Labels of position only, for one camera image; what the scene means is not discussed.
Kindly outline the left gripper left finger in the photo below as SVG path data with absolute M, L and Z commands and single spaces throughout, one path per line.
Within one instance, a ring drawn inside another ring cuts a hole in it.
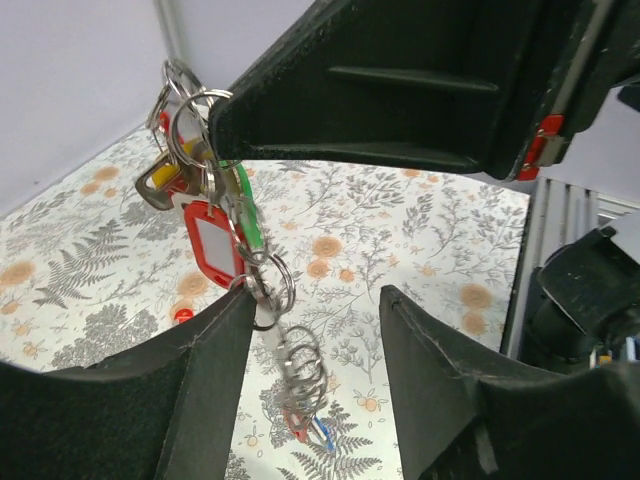
M 5 479 L 220 479 L 256 303 L 241 288 L 87 368 L 1 367 Z

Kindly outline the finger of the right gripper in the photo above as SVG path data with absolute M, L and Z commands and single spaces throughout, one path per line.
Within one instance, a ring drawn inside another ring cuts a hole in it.
M 317 1 L 210 116 L 225 159 L 510 174 L 538 1 Z

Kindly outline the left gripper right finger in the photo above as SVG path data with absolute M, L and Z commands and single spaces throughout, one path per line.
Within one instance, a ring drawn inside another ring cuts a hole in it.
M 635 479 L 639 367 L 559 375 L 509 359 L 380 292 L 380 326 L 408 479 Z

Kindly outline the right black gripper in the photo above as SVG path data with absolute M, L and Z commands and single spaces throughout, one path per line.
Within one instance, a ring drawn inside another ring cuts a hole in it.
M 638 2 L 544 2 L 491 149 L 490 176 L 531 180 L 561 163 L 609 90 L 638 76 Z

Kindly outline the blue key tag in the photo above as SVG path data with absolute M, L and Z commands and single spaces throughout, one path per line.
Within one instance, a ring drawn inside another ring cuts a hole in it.
M 316 436 L 320 445 L 322 445 L 329 452 L 335 450 L 334 442 L 332 440 L 329 429 L 323 424 L 323 422 L 314 416 L 311 421 L 311 431 Z

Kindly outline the green key tag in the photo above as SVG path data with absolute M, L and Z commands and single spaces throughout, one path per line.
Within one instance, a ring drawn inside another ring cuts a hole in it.
M 238 215 L 249 247 L 251 249 L 263 248 L 264 241 L 258 225 L 256 206 L 247 171 L 240 161 L 235 161 L 233 165 L 231 161 L 221 161 L 220 165 L 225 168 L 227 173 L 233 175 L 238 186 L 238 196 L 241 198 L 241 201 L 237 203 Z

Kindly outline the yellow key tag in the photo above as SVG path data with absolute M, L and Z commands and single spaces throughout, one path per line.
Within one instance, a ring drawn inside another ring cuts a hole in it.
M 197 139 L 192 139 L 182 144 L 184 152 L 191 156 L 194 147 L 198 143 Z M 180 167 L 177 163 L 165 162 L 155 172 L 151 174 L 152 185 L 156 188 L 161 188 L 171 181 L 180 172 Z

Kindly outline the red handled metal keyring holder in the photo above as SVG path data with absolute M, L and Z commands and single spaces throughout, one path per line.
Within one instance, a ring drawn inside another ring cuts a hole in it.
M 254 298 L 254 329 L 272 352 L 283 382 L 281 408 L 308 415 L 306 444 L 320 445 L 311 431 L 313 417 L 319 418 L 319 412 L 327 405 L 328 373 L 319 340 L 305 326 L 283 325 L 283 316 L 296 302 L 293 275 L 272 248 L 263 215 L 255 202 L 264 247 L 249 247 L 238 215 L 237 203 L 241 201 L 238 186 L 233 175 L 220 165 L 221 161 L 231 161 L 233 165 L 239 160 L 221 159 L 209 135 L 206 119 L 209 111 L 232 95 L 226 90 L 207 89 L 179 59 L 165 60 L 162 75 L 164 84 L 145 122 L 160 154 L 136 179 L 137 193 L 159 211 L 175 211 L 184 224 L 184 208 L 193 201 L 205 201 L 224 210 L 233 223 L 233 235 L 239 241 L 237 249 L 245 262 L 245 273 L 239 275 L 229 289 L 244 287 Z M 192 139 L 198 143 L 189 156 L 182 144 Z M 151 174 L 165 162 L 177 163 L 180 172 L 166 185 L 156 188 Z

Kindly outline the red key tag with key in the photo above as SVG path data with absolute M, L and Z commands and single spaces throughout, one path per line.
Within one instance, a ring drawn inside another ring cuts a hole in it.
M 218 206 L 196 200 L 184 208 L 184 219 L 196 263 L 200 271 L 221 288 L 245 273 L 232 231 L 233 223 Z

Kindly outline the aluminium front rail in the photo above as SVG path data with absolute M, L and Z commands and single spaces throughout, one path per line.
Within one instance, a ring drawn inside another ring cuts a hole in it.
M 609 221 L 633 214 L 636 201 L 621 199 L 559 180 L 538 177 L 532 182 L 518 265 L 511 290 L 500 353 L 520 356 L 522 330 L 533 305 L 529 290 L 533 271 L 559 248 Z

